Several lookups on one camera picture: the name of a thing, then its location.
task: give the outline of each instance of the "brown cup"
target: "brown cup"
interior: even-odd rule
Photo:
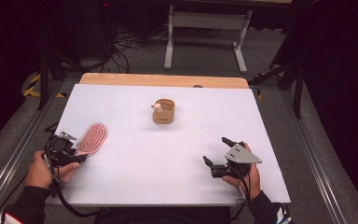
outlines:
[[[161,111],[153,112],[153,121],[157,124],[169,124],[173,122],[173,115],[175,112],[175,103],[169,99],[159,99],[155,104],[159,102],[161,104]]]

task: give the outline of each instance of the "sleeve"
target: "sleeve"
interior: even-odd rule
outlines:
[[[45,221],[45,200],[49,196],[48,189],[25,186],[19,198],[8,205],[1,215],[6,224],[41,224]]]
[[[251,200],[249,210],[255,218],[255,224],[293,223],[283,205],[272,203],[263,191]]]

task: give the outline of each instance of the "white tabletop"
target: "white tabletop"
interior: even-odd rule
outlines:
[[[152,120],[151,105],[161,98],[175,101],[172,124]],[[66,186],[68,203],[234,205],[240,198],[237,190],[212,178],[202,159],[227,163],[224,156],[230,148],[221,137],[247,142],[263,160],[257,165],[262,190],[273,202],[290,202],[251,90],[77,84],[57,133],[80,138],[95,121],[103,123],[109,134]]]

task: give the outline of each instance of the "wooden table edge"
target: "wooden table edge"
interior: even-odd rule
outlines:
[[[122,86],[204,87],[223,89],[249,89],[243,77],[194,77],[148,74],[86,73],[80,84]]]

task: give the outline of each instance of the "human hand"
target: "human hand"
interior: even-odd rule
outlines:
[[[42,158],[43,151],[36,151],[34,154],[34,163],[30,166],[27,177],[25,179],[26,186],[34,186],[42,189],[48,189],[51,184],[51,173]],[[80,164],[78,162],[69,163],[60,167],[60,176],[65,176],[74,171]]]
[[[251,150],[248,144],[245,143],[245,148]],[[246,192],[245,186],[243,185],[240,179],[236,179],[230,175],[225,175],[222,178],[224,181],[228,182],[229,185],[238,188],[241,186],[243,192]],[[250,200],[255,198],[260,192],[260,174],[258,173],[257,167],[255,163],[251,164],[251,170],[248,175],[244,176],[243,179],[245,180],[248,189],[250,190]]]

